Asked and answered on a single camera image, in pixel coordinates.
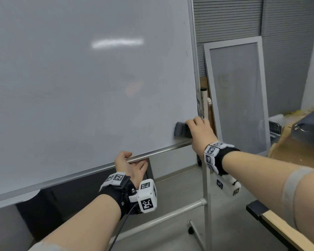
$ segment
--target gray blinds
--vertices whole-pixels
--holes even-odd
[[[260,35],[263,0],[193,0],[199,74],[206,76],[203,43]]]
[[[314,0],[264,0],[261,35],[269,116],[300,109],[314,43]]]

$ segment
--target floor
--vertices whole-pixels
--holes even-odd
[[[129,216],[122,232],[199,200],[202,197],[201,168],[196,167],[158,182],[156,187],[156,211]],[[246,211],[246,205],[254,200],[244,188],[236,197],[230,198],[212,185],[213,236],[210,237],[214,250],[286,251],[285,246]],[[187,232],[189,220],[193,220],[200,233],[204,232],[204,209],[198,207],[117,242],[113,251],[201,250],[194,235]]]

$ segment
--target caster wheel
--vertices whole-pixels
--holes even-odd
[[[193,227],[188,228],[188,233],[189,234],[193,234],[194,233]]]

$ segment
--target black wrist strap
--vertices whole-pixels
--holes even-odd
[[[130,200],[129,200],[129,194],[132,194],[132,189],[136,190],[135,185],[130,180],[130,177],[128,180],[125,180],[124,186],[113,186],[108,185],[103,187],[99,195],[106,194],[112,197],[118,204],[121,210],[121,218],[128,214],[130,211]]]
[[[240,151],[240,150],[234,147],[226,147],[224,149],[220,149],[218,155],[215,156],[215,166],[219,170],[219,175],[228,174],[222,167],[222,160],[225,155],[227,155],[229,152],[234,152],[234,151]]]

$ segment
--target black eraser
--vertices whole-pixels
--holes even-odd
[[[176,127],[174,128],[174,136],[192,138],[191,131],[184,122],[177,122]]]

